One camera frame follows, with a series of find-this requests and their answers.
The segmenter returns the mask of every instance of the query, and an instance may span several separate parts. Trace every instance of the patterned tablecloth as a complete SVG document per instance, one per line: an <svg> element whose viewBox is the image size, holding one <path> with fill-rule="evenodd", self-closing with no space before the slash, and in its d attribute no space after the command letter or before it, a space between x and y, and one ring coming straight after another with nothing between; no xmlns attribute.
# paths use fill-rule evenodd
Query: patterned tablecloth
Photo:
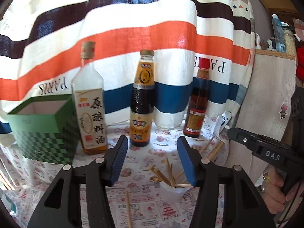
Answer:
<svg viewBox="0 0 304 228"><path fill-rule="evenodd" d="M189 145L196 149L206 145L209 138L212 137L210 127L211 125L208 125L207 122L204 123L203 132L198 139L187 137ZM156 165L166 175L164 159L168 157L169 162L173 164L174 176L181 172L182 166L176 143L178 137L183 135L182 129L183 124L173 130L159 130L153 124L151 141L148 146L139 148L129 145L119 180L114 187L107 189L108 201L117 228L128 228L125 190L130 192L134 228L183 228L189 226L199 190L197 188L190 189L179 202L170 205L159 197L159 183L151 182L150 177L153 174L148 170L150 165ZM129 123L109 126L107 132L109 148L111 148L115 146L120 135L129 135ZM224 165L228 156L229 144L225 133L220 135L220 139L225 142L225 146L220 150L214 162L218 165ZM217 142L218 140L214 139L205 154ZM102 156L102 154L93 156L84 154L79 143L73 166L87 165ZM16 144L9 148L1 147L0 159L2 162L0 170L16 189L5 191L5 193L17 206L16 221L22 228L26 227L44 191L63 165L24 158ZM183 180L184 176L181 176L177 182L180 183ZM89 227L85 191L85 185L83 185L81 190L82 221L83 227ZM223 198L224 189L223 186L220 186L216 220L216 226L219 227L223 213Z"/></svg>

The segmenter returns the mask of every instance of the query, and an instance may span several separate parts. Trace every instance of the green box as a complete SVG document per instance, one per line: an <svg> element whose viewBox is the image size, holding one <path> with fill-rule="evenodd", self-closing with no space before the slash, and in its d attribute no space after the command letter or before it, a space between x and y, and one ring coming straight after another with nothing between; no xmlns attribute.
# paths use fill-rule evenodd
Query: green box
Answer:
<svg viewBox="0 0 304 228"><path fill-rule="evenodd" d="M9 112L8 120L26 158L72 163L80 132L71 94L31 97Z"/></svg>

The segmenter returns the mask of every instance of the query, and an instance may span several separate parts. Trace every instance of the dark purple stripe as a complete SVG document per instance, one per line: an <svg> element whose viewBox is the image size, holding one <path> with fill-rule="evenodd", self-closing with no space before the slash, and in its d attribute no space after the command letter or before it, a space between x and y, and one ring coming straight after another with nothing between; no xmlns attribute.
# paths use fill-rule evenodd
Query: dark purple stripe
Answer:
<svg viewBox="0 0 304 228"><path fill-rule="evenodd" d="M89 11L95 8L117 3L146 4L156 1L158 0L89 0L52 9L38 16L27 40L11 41L8 37L0 35L0 55L13 59L21 58L26 45L63 27L81 21ZM224 18L233 22L234 29L251 33L250 20L244 17L234 17L230 6L223 3L192 1L196 4L198 16L203 18Z"/></svg>

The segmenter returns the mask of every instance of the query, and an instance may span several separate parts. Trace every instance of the hand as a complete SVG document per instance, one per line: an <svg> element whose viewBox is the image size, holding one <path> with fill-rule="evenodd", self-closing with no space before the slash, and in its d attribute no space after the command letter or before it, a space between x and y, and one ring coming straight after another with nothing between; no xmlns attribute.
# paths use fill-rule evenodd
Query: hand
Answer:
<svg viewBox="0 0 304 228"><path fill-rule="evenodd" d="M263 199L270 213L276 214L277 212L282 212L284 210L285 201L293 199L299 183L295 184L285 196L280 190L280 187L284 185L284 181L279 176L274 166L269 169L268 176L270 177L270 183L266 186L266 193ZM301 185L298 194L300 195L303 191L304 184Z"/></svg>

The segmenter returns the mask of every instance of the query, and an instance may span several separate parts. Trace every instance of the curtain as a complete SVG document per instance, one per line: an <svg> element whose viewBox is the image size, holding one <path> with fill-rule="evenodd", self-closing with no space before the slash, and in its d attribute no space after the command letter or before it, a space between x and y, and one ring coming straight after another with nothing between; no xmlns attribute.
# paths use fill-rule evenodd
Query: curtain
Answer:
<svg viewBox="0 0 304 228"><path fill-rule="evenodd" d="M0 120L31 96L71 93L83 41L96 42L107 124L130 117L141 49L155 51L154 120L178 126L200 57L211 59L207 115L236 115L254 58L249 0L14 0L0 22Z"/></svg>

